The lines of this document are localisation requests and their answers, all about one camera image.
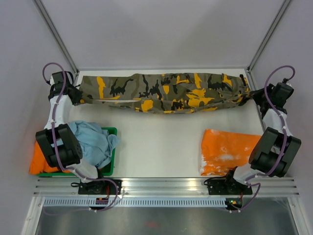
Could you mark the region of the camouflage trousers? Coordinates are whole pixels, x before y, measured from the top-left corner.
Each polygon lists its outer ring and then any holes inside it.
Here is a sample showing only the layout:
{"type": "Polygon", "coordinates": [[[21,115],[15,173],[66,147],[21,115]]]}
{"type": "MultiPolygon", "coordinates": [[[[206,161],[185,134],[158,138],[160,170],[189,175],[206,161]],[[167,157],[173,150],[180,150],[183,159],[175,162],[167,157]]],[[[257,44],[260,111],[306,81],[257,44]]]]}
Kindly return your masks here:
{"type": "Polygon", "coordinates": [[[213,73],[84,76],[81,103],[154,114],[183,114],[243,106],[251,90],[243,75],[213,73]]]}

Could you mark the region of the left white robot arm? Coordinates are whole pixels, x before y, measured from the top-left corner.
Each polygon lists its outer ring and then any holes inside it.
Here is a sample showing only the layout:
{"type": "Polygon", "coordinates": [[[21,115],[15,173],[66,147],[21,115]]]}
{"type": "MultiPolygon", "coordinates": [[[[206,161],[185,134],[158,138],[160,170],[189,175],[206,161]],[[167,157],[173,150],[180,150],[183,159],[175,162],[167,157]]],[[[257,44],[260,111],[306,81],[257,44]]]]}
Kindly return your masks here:
{"type": "Polygon", "coordinates": [[[72,73],[60,71],[53,73],[47,82],[50,113],[44,129],[36,133],[36,141],[50,167],[70,171],[80,179],[79,183],[71,184],[79,188],[80,194],[102,194],[107,183],[100,170],[83,159],[83,150],[68,124],[72,106],[82,97],[82,92],[71,84],[72,77],[72,73]]]}

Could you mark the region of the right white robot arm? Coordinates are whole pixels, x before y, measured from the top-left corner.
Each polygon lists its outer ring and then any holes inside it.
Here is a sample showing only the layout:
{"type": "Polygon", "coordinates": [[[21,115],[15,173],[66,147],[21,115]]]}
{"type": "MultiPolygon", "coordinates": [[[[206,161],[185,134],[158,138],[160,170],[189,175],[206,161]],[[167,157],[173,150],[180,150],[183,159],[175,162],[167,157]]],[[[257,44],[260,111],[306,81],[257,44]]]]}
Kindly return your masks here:
{"type": "Polygon", "coordinates": [[[301,140],[287,126],[284,108],[293,92],[291,85],[279,82],[251,93],[265,126],[248,161],[256,177],[284,177],[301,146],[301,140]]]}

